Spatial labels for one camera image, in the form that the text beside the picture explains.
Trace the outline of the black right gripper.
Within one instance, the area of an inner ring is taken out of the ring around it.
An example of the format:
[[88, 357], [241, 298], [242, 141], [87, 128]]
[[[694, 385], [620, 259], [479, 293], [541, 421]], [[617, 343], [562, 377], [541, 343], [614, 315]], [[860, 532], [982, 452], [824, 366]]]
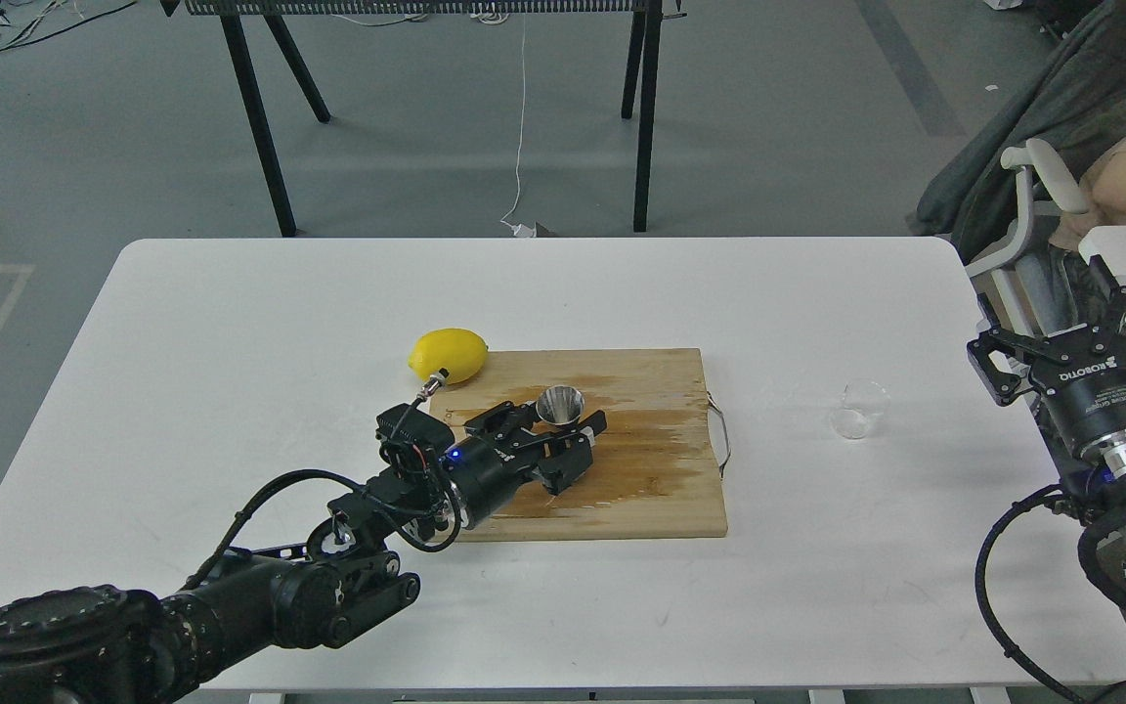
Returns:
[[1106, 438], [1126, 433], [1126, 284], [1099, 255], [1091, 276], [1106, 286], [1106, 308], [1085, 337], [1033, 337], [988, 318], [966, 346], [969, 364], [997, 404], [1035, 393], [1073, 458], [1094, 458]]

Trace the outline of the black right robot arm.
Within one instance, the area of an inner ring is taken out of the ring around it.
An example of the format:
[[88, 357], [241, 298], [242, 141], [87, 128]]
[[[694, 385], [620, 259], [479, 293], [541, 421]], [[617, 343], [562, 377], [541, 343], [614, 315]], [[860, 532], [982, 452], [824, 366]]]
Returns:
[[1006, 658], [1061, 698], [1080, 699], [1033, 663], [1001, 627], [988, 596], [988, 561], [998, 536], [1015, 518], [1037, 507], [1080, 522], [1076, 558], [1087, 580], [1126, 611], [1126, 284], [1092, 257], [1096, 280], [1107, 286], [1103, 317], [1049, 337], [1028, 337], [1000, 326], [986, 297], [980, 297], [988, 330], [967, 344], [967, 355], [997, 406], [1012, 406], [1033, 393], [1072, 467], [1056, 484], [1016, 501], [983, 540], [974, 567], [974, 591], [989, 633]]

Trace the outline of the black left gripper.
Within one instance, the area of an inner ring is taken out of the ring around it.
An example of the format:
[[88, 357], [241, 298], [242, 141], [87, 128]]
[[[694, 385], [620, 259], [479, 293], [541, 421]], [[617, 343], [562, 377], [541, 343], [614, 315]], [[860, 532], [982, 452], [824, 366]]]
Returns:
[[443, 467], [459, 499], [464, 529], [475, 529], [504, 508], [533, 472], [549, 496], [558, 496], [591, 467], [595, 440], [607, 429], [606, 412], [545, 433], [538, 446], [520, 446], [535, 437], [531, 429], [538, 422], [536, 404], [504, 401], [467, 420], [463, 428], [468, 437], [444, 451]]

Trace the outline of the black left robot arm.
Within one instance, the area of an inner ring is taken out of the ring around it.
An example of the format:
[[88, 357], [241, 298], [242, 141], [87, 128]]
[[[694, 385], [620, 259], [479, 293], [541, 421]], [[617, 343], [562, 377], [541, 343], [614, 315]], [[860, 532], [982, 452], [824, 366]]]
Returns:
[[[175, 703], [268, 647], [340, 649], [419, 597], [390, 536], [439, 552], [495, 515], [522, 485], [577, 484], [607, 429], [577, 387], [501, 402], [457, 438], [421, 410], [446, 386], [426, 380], [410, 404], [376, 419], [385, 467], [366, 482], [294, 469], [254, 492], [195, 574], [157, 597], [110, 585], [50, 590], [0, 607], [0, 703]], [[345, 487], [304, 543], [245, 550], [233, 540], [286, 487], [322, 478]]]

